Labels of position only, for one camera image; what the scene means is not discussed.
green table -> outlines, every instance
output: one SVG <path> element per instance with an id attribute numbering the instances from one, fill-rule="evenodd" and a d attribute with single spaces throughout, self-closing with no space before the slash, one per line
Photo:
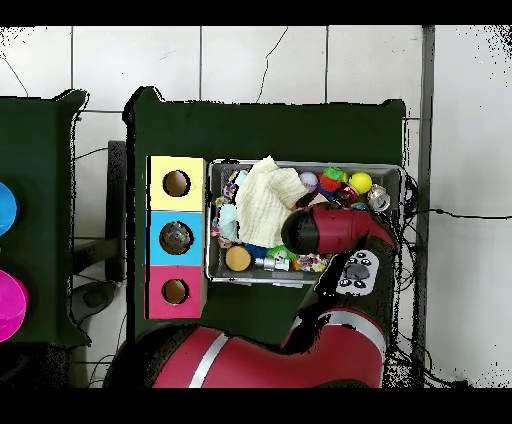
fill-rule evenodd
<path id="1" fill-rule="evenodd" d="M 166 103 L 153 87 L 137 90 L 123 115 L 128 125 L 128 164 L 134 155 L 135 166 L 135 212 L 128 214 L 127 225 L 133 226 L 136 240 L 136 334 L 158 322 L 143 317 L 146 156 L 210 161 L 261 159 L 270 154 L 275 160 L 401 165 L 404 117 L 401 100 L 375 106 Z M 308 289 L 210 283 L 198 322 L 278 344 Z"/>
<path id="2" fill-rule="evenodd" d="M 29 295 L 27 315 L 10 342 L 87 343 L 68 313 L 72 249 L 71 140 L 83 91 L 53 100 L 0 97 L 0 181 L 20 204 L 18 222 L 0 238 L 0 269 Z"/>

yellow ball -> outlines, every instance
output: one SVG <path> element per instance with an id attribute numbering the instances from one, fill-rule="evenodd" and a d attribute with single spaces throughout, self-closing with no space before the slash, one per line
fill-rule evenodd
<path id="1" fill-rule="evenodd" d="M 348 183 L 354 187 L 359 194 L 364 194 L 372 188 L 372 177 L 366 172 L 356 172 L 350 177 Z"/>

wooden block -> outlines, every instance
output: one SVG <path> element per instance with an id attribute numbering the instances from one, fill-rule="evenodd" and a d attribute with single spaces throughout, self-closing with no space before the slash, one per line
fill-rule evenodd
<path id="1" fill-rule="evenodd" d="M 150 266 L 149 275 L 149 319 L 201 317 L 207 295 L 201 266 Z"/>
<path id="2" fill-rule="evenodd" d="M 198 212 L 164 212 L 151 211 L 151 224 L 149 231 L 149 263 L 150 265 L 186 265 L 201 266 L 203 264 L 204 244 L 204 214 Z M 162 246 L 161 234 L 166 227 L 166 232 L 175 234 L 171 236 L 181 237 L 177 228 L 184 229 L 190 234 L 191 244 L 188 250 L 182 254 L 175 254 L 176 250 L 169 249 L 169 245 Z"/>
<path id="3" fill-rule="evenodd" d="M 206 162 L 202 158 L 151 156 L 150 208 L 204 211 Z"/>

pink bowl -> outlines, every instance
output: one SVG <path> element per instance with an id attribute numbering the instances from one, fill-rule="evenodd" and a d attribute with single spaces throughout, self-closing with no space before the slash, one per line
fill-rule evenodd
<path id="1" fill-rule="evenodd" d="M 28 293 L 17 278 L 0 271 L 0 342 L 20 329 L 27 311 Z"/>

gray plastic tray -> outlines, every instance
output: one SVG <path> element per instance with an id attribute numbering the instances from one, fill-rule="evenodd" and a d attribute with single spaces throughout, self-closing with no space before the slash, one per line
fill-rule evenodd
<path id="1" fill-rule="evenodd" d="M 238 284 L 267 283 L 290 287 L 302 287 L 303 284 L 313 284 L 319 273 L 295 271 L 265 271 L 252 266 L 247 271 L 231 271 L 225 264 L 224 249 L 219 247 L 216 237 L 211 236 L 211 222 L 215 215 L 215 199 L 222 194 L 222 188 L 231 173 L 237 169 L 250 168 L 257 160 L 216 159 L 208 164 L 207 175 L 211 201 L 207 205 L 206 228 L 206 275 L 212 282 L 232 282 Z M 330 162 L 285 162 L 276 161 L 281 168 L 295 168 L 297 172 L 322 172 L 328 166 L 337 166 L 348 174 L 366 172 L 375 184 L 384 187 L 391 198 L 391 205 L 385 214 L 398 214 L 400 224 L 403 224 L 403 208 L 405 196 L 405 171 L 396 165 L 377 165 L 360 163 L 330 163 Z"/>

